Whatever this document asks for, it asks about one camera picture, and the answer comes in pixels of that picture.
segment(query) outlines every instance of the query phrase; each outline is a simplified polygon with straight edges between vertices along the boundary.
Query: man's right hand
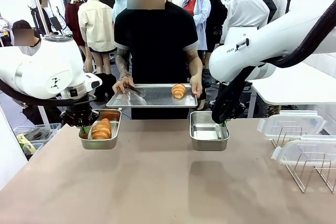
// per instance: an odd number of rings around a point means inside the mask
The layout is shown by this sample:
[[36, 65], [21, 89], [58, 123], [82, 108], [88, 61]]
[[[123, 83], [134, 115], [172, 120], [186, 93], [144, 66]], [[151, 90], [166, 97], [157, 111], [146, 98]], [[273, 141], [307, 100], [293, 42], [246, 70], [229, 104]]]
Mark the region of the man's right hand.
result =
[[113, 85], [112, 89], [115, 93], [117, 93], [119, 90], [125, 93], [125, 87], [127, 86], [134, 87], [133, 78], [131, 76], [124, 76], [120, 81], [117, 81], [115, 85]]

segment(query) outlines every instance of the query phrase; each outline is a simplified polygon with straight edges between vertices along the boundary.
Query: short sleeve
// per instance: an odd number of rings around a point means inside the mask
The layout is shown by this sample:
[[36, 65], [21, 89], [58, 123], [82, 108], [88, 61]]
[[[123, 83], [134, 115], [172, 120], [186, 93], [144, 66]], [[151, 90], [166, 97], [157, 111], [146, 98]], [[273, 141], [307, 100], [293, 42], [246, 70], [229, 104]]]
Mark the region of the short sleeve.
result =
[[182, 50], [188, 51], [193, 48], [198, 47], [198, 36], [196, 31], [196, 25], [193, 17], [185, 10], [183, 10], [184, 18], [181, 23], [181, 32], [182, 32]]
[[127, 40], [127, 24], [125, 22], [125, 12], [121, 12], [114, 23], [114, 44], [116, 47], [129, 50], [128, 40]]

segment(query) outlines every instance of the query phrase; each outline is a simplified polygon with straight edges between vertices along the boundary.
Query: brown tabletop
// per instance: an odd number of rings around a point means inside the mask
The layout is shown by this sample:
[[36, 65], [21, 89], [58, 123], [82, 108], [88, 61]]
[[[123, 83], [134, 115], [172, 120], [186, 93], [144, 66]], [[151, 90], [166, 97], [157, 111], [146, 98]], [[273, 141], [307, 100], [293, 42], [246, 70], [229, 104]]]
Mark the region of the brown tabletop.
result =
[[65, 126], [0, 191], [0, 223], [336, 223], [336, 196], [318, 176], [302, 194], [257, 123], [230, 121], [223, 152], [194, 151], [188, 120], [122, 121], [113, 150]]

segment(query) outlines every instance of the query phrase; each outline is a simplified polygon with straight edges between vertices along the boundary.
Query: perforated tray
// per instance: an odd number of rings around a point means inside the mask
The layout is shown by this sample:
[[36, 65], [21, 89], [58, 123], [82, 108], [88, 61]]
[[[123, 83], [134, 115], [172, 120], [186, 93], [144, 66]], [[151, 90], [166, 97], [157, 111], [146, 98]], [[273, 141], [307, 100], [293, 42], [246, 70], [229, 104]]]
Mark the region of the perforated tray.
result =
[[106, 104], [109, 108], [194, 108], [197, 106], [196, 96], [191, 92], [190, 84], [183, 84], [186, 94], [177, 99], [172, 95], [172, 87], [175, 84], [136, 84], [141, 91], [126, 89], [126, 93], [116, 93]]

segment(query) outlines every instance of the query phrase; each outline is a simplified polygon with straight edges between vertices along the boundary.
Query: clear plastic lid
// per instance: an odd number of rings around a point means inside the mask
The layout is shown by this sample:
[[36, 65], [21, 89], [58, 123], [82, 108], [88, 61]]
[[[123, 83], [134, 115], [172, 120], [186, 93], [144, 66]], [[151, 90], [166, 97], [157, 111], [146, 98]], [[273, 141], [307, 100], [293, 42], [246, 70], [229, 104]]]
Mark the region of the clear plastic lid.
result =
[[302, 135], [319, 133], [325, 125], [324, 119], [317, 111], [310, 110], [281, 110], [280, 114], [261, 119], [257, 130], [266, 138], [289, 140]]
[[283, 165], [322, 166], [336, 164], [336, 136], [303, 136], [301, 140], [288, 142], [283, 148], [277, 147], [272, 159]]

